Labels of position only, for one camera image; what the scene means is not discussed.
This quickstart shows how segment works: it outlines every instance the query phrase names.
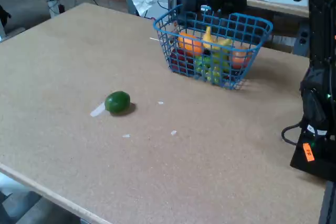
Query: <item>yellow banana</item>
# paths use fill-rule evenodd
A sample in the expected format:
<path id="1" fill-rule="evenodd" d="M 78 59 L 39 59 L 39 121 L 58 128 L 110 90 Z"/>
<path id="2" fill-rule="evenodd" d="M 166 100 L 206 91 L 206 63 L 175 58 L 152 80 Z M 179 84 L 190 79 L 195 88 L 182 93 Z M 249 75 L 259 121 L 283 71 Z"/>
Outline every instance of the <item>yellow banana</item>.
<path id="1" fill-rule="evenodd" d="M 203 40 L 207 42 L 203 43 L 203 47 L 212 50 L 220 50 L 220 47 L 212 46 L 211 48 L 211 45 L 209 45 L 208 43 L 218 44 L 222 47 L 227 47 L 232 44 L 231 39 L 220 39 L 218 41 L 214 41 L 211 36 L 211 26 L 206 27 L 205 34 L 203 35 Z"/>
<path id="2" fill-rule="evenodd" d="M 211 37 L 211 26 L 207 26 L 205 30 L 205 34 L 203 35 L 203 40 L 208 43 L 216 43 Z M 203 43 L 203 47 L 207 49 L 211 49 L 211 45 L 208 43 Z M 212 46 L 213 50 L 219 50 L 219 47 Z"/>

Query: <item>wire basket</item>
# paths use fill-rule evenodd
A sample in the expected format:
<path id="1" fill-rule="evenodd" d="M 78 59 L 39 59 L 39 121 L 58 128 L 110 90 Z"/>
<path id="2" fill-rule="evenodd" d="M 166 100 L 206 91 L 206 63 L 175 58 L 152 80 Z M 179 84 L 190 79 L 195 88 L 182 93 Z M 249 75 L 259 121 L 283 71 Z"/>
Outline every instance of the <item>wire basket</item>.
<path id="1" fill-rule="evenodd" d="M 273 29 L 262 18 L 219 18 L 205 6 L 199 13 L 182 12 L 182 5 L 153 26 L 173 72 L 229 89 L 239 86 Z"/>

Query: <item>cork board surface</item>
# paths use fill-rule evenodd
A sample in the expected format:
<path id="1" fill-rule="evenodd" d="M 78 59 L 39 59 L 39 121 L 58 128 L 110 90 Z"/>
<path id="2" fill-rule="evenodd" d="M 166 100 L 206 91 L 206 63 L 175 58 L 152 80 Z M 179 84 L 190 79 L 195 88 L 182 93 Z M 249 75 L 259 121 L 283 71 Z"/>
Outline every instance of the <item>cork board surface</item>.
<path id="1" fill-rule="evenodd" d="M 228 91 L 171 73 L 150 37 L 83 4 L 0 44 L 0 170 L 92 223 L 317 223 L 324 182 L 280 139 L 308 60 L 262 48 Z M 92 118 L 116 90 L 137 110 Z"/>
<path id="2" fill-rule="evenodd" d="M 268 2 L 263 0 L 247 0 L 247 4 L 252 7 L 258 7 L 261 9 L 272 10 L 273 12 L 291 14 L 303 18 L 309 17 L 308 6 L 280 4 L 274 2 Z"/>

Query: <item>orange tag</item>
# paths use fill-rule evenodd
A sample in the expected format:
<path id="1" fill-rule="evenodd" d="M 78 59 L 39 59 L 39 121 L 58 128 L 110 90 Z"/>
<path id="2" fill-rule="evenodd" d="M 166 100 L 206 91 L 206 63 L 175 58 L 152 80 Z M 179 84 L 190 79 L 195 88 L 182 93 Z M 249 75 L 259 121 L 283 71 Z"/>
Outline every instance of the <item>orange tag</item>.
<path id="1" fill-rule="evenodd" d="M 315 158 L 314 158 L 313 152 L 311 151 L 310 145 L 308 143 L 304 143 L 303 144 L 303 149 L 304 149 L 307 161 L 308 162 L 314 161 Z"/>

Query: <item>paper scrap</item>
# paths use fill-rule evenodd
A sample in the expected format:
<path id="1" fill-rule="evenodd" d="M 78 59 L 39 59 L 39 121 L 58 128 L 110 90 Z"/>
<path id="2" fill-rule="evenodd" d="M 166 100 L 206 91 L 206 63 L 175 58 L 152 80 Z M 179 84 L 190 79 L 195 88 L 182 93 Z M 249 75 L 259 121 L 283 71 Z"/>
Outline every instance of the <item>paper scrap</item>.
<path id="1" fill-rule="evenodd" d="M 105 110 L 105 103 L 102 102 L 98 107 L 96 107 L 95 110 L 93 110 L 90 113 L 90 116 L 95 117 L 97 115 L 100 115 Z"/>

